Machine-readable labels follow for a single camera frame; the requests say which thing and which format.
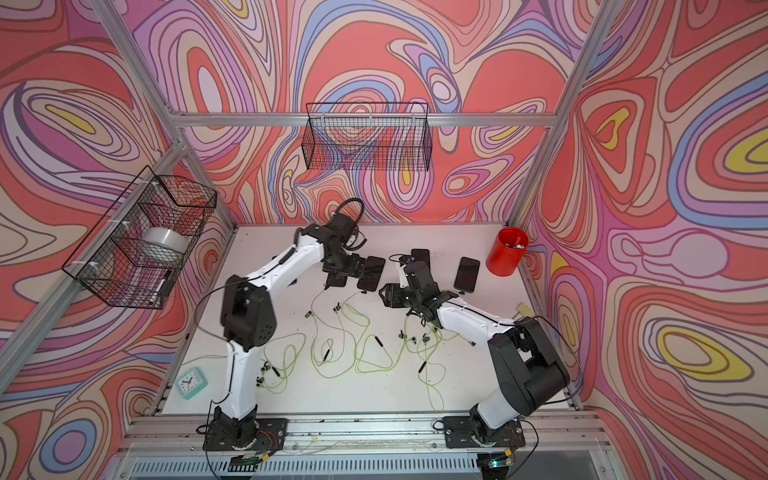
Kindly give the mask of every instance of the alarm clock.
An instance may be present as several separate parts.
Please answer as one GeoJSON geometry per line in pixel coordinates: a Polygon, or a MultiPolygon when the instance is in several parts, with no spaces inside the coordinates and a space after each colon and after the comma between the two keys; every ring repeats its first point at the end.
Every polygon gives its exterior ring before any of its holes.
{"type": "Polygon", "coordinates": [[[208,381],[197,367],[187,370],[176,380],[176,388],[179,389],[181,398],[188,400],[194,397],[200,390],[208,385],[208,381]]]}

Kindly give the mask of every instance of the red cup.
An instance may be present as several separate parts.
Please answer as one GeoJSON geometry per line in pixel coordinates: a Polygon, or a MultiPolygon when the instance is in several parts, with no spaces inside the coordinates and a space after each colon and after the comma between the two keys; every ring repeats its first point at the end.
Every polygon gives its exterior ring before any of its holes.
{"type": "Polygon", "coordinates": [[[510,276],[528,249],[528,235],[519,228],[506,227],[496,235],[485,266],[496,276],[510,276]]]}

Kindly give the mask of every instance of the smartphone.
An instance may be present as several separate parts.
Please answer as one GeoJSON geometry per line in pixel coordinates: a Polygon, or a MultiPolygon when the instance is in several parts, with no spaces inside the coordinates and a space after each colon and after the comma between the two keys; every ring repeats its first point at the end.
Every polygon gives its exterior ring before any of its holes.
{"type": "Polygon", "coordinates": [[[411,257],[415,262],[424,262],[427,264],[427,268],[431,269],[432,265],[429,263],[429,250],[426,248],[414,248],[411,250],[411,257]]]}
{"type": "Polygon", "coordinates": [[[357,288],[368,292],[375,292],[379,288],[379,280],[384,271],[384,260],[382,257],[368,257],[366,265],[362,269],[362,276],[357,280],[357,288]]]}
{"type": "Polygon", "coordinates": [[[346,275],[337,272],[328,272],[326,286],[346,286],[346,275]]]}
{"type": "Polygon", "coordinates": [[[458,272],[456,272],[456,280],[453,282],[453,288],[460,292],[474,292],[475,284],[478,281],[479,271],[480,260],[462,257],[461,261],[458,262],[458,272]]]}

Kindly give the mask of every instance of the ventilation grille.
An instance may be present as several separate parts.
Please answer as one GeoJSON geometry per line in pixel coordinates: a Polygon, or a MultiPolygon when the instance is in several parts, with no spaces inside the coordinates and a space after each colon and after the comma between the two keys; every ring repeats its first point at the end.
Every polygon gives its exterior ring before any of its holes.
{"type": "MultiPolygon", "coordinates": [[[[376,473],[446,474],[478,473],[477,455],[472,453],[425,453],[402,455],[278,455],[255,467],[233,466],[229,459],[211,458],[218,475],[269,477],[280,475],[345,475],[376,473]]],[[[205,457],[138,458],[131,478],[210,477],[205,457]]]]}

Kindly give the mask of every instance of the wire basket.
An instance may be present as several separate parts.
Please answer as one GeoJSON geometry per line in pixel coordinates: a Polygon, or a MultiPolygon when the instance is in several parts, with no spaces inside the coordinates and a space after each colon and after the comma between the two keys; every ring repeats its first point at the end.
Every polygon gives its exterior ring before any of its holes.
{"type": "Polygon", "coordinates": [[[84,266],[74,276],[63,269],[109,306],[162,309],[216,201],[186,177],[154,175],[84,266]]]}
{"type": "Polygon", "coordinates": [[[426,103],[321,102],[306,111],[307,170],[429,170],[426,103]]]}

